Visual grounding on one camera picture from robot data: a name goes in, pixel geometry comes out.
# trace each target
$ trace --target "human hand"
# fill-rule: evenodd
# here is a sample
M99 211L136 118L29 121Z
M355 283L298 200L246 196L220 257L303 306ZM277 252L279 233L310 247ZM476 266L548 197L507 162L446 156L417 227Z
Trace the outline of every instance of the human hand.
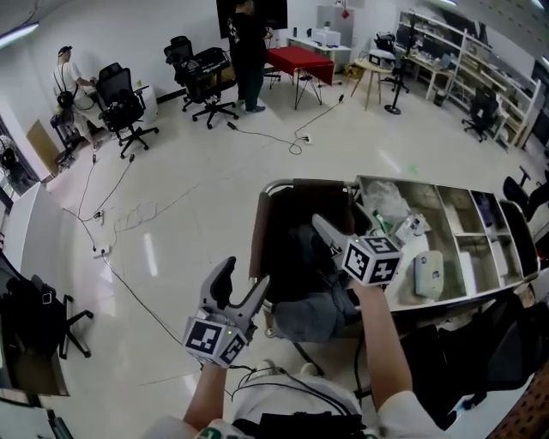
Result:
M384 294L383 288L381 286L363 286L356 280L351 282L351 288L353 288L354 293L356 294L359 301L367 299L371 296Z

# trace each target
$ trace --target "black shirt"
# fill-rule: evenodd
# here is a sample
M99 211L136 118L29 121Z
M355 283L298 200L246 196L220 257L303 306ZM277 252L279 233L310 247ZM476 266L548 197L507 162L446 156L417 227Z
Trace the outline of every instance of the black shirt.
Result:
M267 62L265 26L253 15L235 14L229 19L232 62L238 66L262 67Z

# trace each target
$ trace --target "black backpack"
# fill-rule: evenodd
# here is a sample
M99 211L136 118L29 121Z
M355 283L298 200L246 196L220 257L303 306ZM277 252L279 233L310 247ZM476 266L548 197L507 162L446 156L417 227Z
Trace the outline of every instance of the black backpack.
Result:
M76 93L78 93L79 85L76 84L76 90L75 90L74 93L71 93L71 92L67 91L67 86L66 86L64 78L63 78L63 66L64 66L64 64L61 66L61 82L63 83L64 90L61 89L61 86L59 85L59 81L57 80L57 77L55 76L55 72L53 72L53 78L55 79L55 82L57 83L57 86L59 87L59 91L61 92L57 96L57 103L59 104L59 106L61 108L66 110L66 109L70 108L75 103L75 96L76 96Z

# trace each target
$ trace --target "plastic bag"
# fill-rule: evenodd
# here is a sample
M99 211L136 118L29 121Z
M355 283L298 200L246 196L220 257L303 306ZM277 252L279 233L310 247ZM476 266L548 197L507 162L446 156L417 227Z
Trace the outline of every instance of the plastic bag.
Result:
M412 210L401 192L391 182L373 181L365 189L364 204L370 212L378 212L390 229L401 224Z

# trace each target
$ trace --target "red table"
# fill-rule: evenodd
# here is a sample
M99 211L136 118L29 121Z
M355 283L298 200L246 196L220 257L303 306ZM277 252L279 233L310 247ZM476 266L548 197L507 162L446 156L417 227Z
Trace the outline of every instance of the red table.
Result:
M320 105L323 104L320 81L328 84L329 86L332 85L334 80L335 63L331 59L322 57L315 52L307 51L303 47L291 45L289 47L281 47L280 49L270 49L267 54L267 63L271 64L275 69L278 69L281 72L288 73L292 77L292 82L296 71L298 72L295 90L296 110L298 109L299 102L303 97L307 84L311 84ZM308 75L302 78L302 72L306 72ZM318 79L318 90L320 91L320 96L318 95L317 88L312 80L313 77ZM303 90L301 91L301 96L299 96L300 80L306 81L303 86Z

